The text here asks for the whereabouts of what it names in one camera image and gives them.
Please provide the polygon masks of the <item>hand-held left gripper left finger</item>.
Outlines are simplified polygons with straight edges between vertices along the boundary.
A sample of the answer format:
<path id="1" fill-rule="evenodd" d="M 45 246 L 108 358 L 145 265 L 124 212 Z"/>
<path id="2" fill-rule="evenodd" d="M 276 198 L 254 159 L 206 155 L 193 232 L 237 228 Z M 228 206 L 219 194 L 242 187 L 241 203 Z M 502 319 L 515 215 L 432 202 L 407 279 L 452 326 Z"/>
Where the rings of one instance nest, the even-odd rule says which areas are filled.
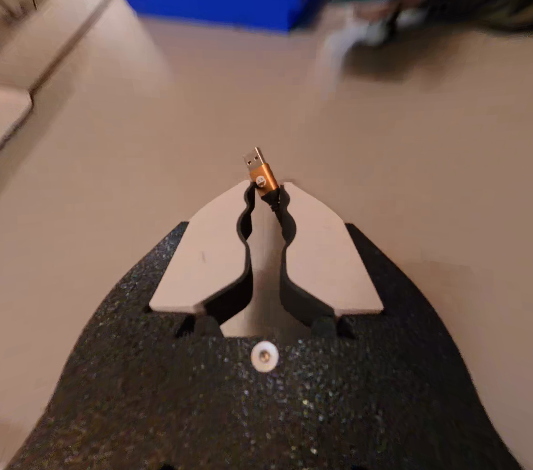
<path id="1" fill-rule="evenodd" d="M 253 295 L 250 247 L 254 185 L 242 181 L 188 222 L 149 307 L 159 313 L 207 315 L 224 324 Z"/>

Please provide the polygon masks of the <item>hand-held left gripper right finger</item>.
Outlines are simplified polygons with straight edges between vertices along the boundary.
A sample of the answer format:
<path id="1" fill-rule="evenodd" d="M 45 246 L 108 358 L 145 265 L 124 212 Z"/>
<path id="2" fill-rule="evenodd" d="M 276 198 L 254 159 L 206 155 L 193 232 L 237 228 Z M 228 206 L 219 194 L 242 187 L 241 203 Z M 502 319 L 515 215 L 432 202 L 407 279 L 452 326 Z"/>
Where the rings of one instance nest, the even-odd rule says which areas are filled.
<path id="1" fill-rule="evenodd" d="M 321 318 L 376 315 L 384 306 L 348 227 L 323 202 L 285 182 L 280 188 L 280 301 L 306 327 Z"/>

